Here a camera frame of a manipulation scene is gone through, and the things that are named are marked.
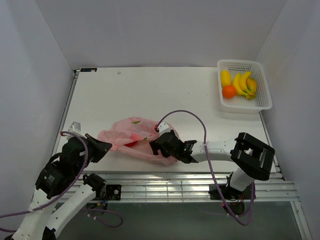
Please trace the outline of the red orange fake fruit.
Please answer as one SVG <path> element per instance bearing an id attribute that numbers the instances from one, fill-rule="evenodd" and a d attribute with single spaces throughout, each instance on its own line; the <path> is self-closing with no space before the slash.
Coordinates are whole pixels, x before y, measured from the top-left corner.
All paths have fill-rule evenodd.
<path id="1" fill-rule="evenodd" d="M 125 144 L 124 146 L 128 147 L 128 148 L 132 148 L 134 147 L 138 142 L 137 141 L 133 141 L 133 142 L 130 142 L 130 143 L 127 143 Z"/>

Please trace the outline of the pink plastic bag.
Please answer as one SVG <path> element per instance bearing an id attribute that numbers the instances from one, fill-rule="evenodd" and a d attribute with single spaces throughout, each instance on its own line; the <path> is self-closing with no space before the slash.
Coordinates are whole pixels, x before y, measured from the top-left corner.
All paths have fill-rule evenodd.
<path id="1" fill-rule="evenodd" d="M 150 146 L 150 142 L 160 136 L 156 132 L 157 124 L 154 120 L 130 117 L 115 122 L 109 130 L 100 131 L 97 139 L 112 144 L 111 151 L 169 166 L 178 160 L 172 156 L 154 155 Z"/>

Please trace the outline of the orange fake orange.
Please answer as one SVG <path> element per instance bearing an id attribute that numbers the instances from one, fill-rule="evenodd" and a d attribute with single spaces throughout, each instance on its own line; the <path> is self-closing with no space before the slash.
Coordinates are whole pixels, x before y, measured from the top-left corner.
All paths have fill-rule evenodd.
<path id="1" fill-rule="evenodd" d="M 233 85 L 226 85 L 222 88 L 222 96 L 225 99 L 232 99 L 237 95 L 237 90 Z"/>

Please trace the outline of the yellow fake banana bunch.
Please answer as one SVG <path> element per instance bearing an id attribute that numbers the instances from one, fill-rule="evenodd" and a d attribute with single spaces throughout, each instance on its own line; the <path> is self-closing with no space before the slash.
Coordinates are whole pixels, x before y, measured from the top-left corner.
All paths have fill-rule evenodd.
<path id="1" fill-rule="evenodd" d="M 253 100 L 257 95 L 257 93 L 249 91 L 247 88 L 246 80 L 247 78 L 250 78 L 251 75 L 251 71 L 247 71 L 243 74 L 238 72 L 232 81 L 232 85 L 236 88 L 236 94 L 244 96 L 247 100 Z"/>

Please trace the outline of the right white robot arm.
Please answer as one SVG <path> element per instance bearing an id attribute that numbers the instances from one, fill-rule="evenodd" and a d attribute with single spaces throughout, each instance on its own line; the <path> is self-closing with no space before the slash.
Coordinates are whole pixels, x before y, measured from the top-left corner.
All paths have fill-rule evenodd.
<path id="1" fill-rule="evenodd" d="M 160 135 L 149 143 L 154 155 L 173 157 L 184 164 L 212 161 L 233 162 L 238 169 L 227 177 L 220 188 L 225 198 L 237 199 L 254 181 L 270 178 L 275 150 L 255 138 L 241 132 L 234 140 L 220 142 L 181 141 L 173 131 Z"/>

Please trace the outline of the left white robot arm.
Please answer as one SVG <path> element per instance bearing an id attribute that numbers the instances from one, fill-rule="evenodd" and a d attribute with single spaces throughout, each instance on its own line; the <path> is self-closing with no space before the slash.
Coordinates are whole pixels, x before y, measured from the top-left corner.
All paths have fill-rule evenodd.
<path id="1" fill-rule="evenodd" d="M 83 176 L 83 183 L 61 210 L 54 211 L 61 198 L 81 177 L 89 163 L 99 162 L 112 144 L 85 134 L 65 132 L 67 143 L 40 172 L 29 209 L 10 240 L 55 240 L 61 230 L 89 201 L 106 195 L 106 181 L 95 173 Z"/>

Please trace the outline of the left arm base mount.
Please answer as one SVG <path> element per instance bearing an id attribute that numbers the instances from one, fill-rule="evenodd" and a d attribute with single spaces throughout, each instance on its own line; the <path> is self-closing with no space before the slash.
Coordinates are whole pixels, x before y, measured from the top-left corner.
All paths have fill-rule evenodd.
<path id="1" fill-rule="evenodd" d="M 95 192 L 95 198 L 93 201 L 88 202 L 85 205 L 86 209 L 108 209 L 109 201 L 119 201 L 122 194 L 121 184 L 108 184 L 102 177 L 92 173 L 90 175 L 85 174 L 83 176 L 83 183 L 92 187 Z"/>

